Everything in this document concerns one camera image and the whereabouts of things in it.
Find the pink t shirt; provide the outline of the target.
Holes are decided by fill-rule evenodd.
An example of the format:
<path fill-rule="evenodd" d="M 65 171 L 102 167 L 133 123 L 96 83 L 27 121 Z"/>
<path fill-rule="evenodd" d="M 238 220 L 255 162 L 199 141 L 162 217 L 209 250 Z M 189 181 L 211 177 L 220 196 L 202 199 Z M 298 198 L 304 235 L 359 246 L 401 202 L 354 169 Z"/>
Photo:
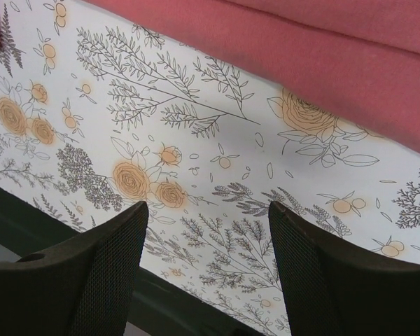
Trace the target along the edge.
<path fill-rule="evenodd" d="M 420 1 L 96 1 L 420 153 Z"/>

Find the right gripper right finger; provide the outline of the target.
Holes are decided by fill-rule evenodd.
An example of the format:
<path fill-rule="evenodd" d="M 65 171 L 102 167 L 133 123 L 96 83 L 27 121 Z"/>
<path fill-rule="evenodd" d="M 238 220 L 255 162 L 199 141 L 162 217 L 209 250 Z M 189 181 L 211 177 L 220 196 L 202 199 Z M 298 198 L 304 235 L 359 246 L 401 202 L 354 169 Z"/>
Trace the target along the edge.
<path fill-rule="evenodd" d="M 420 265 L 307 222 L 279 202 L 269 227 L 292 335 L 420 335 Z"/>

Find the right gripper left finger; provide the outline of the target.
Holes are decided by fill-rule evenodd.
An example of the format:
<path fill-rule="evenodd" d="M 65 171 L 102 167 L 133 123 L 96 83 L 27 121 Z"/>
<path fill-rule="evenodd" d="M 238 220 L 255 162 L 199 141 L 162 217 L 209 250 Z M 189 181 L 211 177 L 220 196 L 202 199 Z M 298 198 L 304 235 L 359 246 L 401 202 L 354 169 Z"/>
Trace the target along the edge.
<path fill-rule="evenodd" d="M 138 202 L 62 243 L 0 262 L 0 335 L 123 335 L 148 226 Z"/>

